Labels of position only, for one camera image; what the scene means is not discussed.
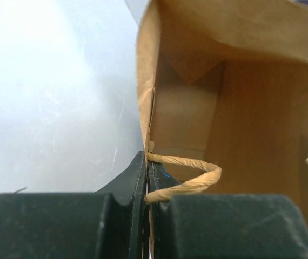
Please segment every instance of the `black plastic object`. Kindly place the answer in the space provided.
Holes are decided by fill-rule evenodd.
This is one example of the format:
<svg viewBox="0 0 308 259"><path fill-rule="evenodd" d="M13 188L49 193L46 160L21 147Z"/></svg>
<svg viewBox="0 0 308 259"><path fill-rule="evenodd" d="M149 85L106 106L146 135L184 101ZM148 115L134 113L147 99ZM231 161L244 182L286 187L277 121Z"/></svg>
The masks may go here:
<svg viewBox="0 0 308 259"><path fill-rule="evenodd" d="M139 152L97 193L0 194L0 258L148 258L145 192Z"/></svg>
<svg viewBox="0 0 308 259"><path fill-rule="evenodd" d="M151 192L178 182L149 163ZM308 229L281 195L176 196L152 205L155 259L308 258Z"/></svg>

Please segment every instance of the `gray surface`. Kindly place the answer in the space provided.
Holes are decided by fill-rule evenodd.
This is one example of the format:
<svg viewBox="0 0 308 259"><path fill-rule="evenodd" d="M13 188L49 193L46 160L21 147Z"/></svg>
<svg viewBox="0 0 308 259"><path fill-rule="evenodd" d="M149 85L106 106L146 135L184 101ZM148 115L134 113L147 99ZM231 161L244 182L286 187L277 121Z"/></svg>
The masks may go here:
<svg viewBox="0 0 308 259"><path fill-rule="evenodd" d="M136 23L139 24L149 0L125 0Z"/></svg>
<svg viewBox="0 0 308 259"><path fill-rule="evenodd" d="M124 0L0 0L0 192L98 190L127 167L136 33Z"/></svg>

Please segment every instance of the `brown paper bag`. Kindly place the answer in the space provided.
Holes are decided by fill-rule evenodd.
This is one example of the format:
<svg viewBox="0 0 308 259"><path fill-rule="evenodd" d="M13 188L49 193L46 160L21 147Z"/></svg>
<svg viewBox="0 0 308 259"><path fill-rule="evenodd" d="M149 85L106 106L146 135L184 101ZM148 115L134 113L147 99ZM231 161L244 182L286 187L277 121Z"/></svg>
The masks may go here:
<svg viewBox="0 0 308 259"><path fill-rule="evenodd" d="M278 193L308 224L308 6L157 0L137 43L145 150L217 163L208 193ZM166 166L179 181L200 174Z"/></svg>

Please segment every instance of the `white wall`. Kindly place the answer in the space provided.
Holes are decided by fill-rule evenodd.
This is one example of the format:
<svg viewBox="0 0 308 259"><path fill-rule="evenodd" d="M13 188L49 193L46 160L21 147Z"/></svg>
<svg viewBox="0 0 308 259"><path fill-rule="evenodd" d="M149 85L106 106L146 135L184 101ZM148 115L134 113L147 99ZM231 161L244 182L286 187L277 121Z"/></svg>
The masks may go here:
<svg viewBox="0 0 308 259"><path fill-rule="evenodd" d="M124 0L0 0L0 192L95 191L127 167L136 33Z"/></svg>

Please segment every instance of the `paper bag handle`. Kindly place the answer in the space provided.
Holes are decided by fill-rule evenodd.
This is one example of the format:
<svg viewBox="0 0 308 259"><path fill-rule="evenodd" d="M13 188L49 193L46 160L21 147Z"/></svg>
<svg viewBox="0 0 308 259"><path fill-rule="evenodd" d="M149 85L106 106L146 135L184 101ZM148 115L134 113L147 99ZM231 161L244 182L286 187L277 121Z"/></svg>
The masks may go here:
<svg viewBox="0 0 308 259"><path fill-rule="evenodd" d="M220 179L222 171L217 165L190 158L178 158L174 156L162 156L148 153L148 160L158 163L168 163L171 165L189 166L206 172L196 178L182 183L181 185L148 193L144 198L144 201L148 204L159 201L167 201L173 195L190 195L200 193L206 190L209 186L217 183Z"/></svg>

